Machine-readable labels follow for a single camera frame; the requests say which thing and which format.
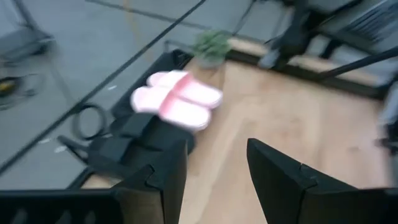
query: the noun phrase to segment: potted plant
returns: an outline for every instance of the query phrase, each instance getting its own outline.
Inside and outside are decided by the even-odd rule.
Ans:
[[[194,54],[202,68],[220,66],[230,49],[228,36],[217,30],[208,30],[199,34],[193,46]]]

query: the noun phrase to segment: pink slipper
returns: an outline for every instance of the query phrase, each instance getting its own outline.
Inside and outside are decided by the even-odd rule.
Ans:
[[[186,71],[157,72],[147,79],[149,86],[167,86],[173,93],[193,103],[214,109],[223,100],[223,92],[196,80]]]
[[[183,101],[170,91],[159,86],[140,87],[131,95],[131,107],[138,113],[157,114],[162,120],[191,131],[205,129],[210,122],[210,110]]]

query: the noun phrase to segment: concrete floor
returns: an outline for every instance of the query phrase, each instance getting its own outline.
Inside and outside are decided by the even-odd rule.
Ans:
[[[126,7],[132,9],[133,13],[120,10],[126,2],[129,2]],[[54,36],[55,43],[47,54],[31,57],[10,71],[14,75],[41,73],[45,82],[37,96],[11,109],[0,111],[0,164],[8,161],[32,138],[198,2],[199,0],[25,1],[41,28]],[[162,53],[165,40],[192,44],[195,36],[206,27],[232,32],[249,3],[250,0],[207,0],[90,101],[109,109]],[[286,12],[287,16],[281,23],[281,33],[289,22],[290,12],[274,2],[267,2],[254,6],[238,34],[267,40],[272,37],[282,12]],[[15,21],[18,19],[7,15],[0,8],[0,35],[16,29]],[[310,53],[319,53],[326,41],[317,39]],[[341,63],[363,56],[350,49],[338,53],[336,61]],[[94,118],[84,121],[83,125],[88,129],[96,125]],[[60,134],[73,138],[70,119],[3,173],[0,176],[0,189],[66,188],[85,167],[55,140]]]

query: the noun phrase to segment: wooden platform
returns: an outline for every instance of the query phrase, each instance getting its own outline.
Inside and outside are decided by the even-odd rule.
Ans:
[[[265,52],[247,42],[231,43],[258,54]],[[320,70],[332,67],[308,58],[299,63]],[[375,145],[380,135],[379,102],[236,62],[209,71],[192,60],[185,69],[222,89],[224,101],[209,127],[197,133],[180,223],[265,223],[246,160],[247,138],[258,138],[355,187],[390,184],[387,151]],[[374,81],[358,72],[347,76],[358,77],[366,83]],[[93,177],[85,187],[107,185]]]

